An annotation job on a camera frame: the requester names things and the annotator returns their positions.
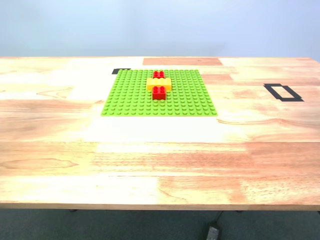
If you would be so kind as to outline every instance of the wood plank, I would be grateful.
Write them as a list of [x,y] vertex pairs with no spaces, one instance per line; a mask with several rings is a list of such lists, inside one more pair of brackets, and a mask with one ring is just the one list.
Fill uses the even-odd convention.
[[143,59],[143,65],[208,65],[216,66],[222,65],[218,58],[212,57],[150,57]]

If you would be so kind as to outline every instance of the dark floor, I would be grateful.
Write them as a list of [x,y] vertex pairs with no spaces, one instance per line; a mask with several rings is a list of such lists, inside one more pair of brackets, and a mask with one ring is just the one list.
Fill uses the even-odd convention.
[[[0,209],[0,240],[203,240],[217,211]],[[320,240],[316,211],[225,211],[222,240]]]

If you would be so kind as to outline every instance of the black tape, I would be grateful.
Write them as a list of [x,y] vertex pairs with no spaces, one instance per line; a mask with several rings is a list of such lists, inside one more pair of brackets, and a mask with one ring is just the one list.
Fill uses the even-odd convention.
[[[279,99],[282,102],[304,102],[302,97],[293,91],[289,86],[282,86],[280,83],[265,83],[264,87],[275,97],[275,99]],[[272,87],[283,87],[288,93],[292,95],[292,97],[282,97],[279,93],[276,92]]]

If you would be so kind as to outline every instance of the wood grain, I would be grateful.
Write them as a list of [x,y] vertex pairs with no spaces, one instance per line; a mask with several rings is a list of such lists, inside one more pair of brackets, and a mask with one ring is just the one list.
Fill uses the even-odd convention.
[[[320,63],[310,58],[0,63],[2,208],[320,210]],[[150,66],[198,69],[218,117],[100,117],[112,70]],[[304,102],[275,99],[272,83]]]
[[150,57],[143,60],[143,65],[222,65],[217,57]]

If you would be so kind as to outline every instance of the black cable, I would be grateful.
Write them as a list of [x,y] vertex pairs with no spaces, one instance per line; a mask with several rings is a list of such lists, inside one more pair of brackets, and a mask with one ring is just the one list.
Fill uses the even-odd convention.
[[218,221],[223,213],[224,213],[224,211],[219,211],[218,215],[216,216],[216,218],[213,222],[214,224],[218,224]]

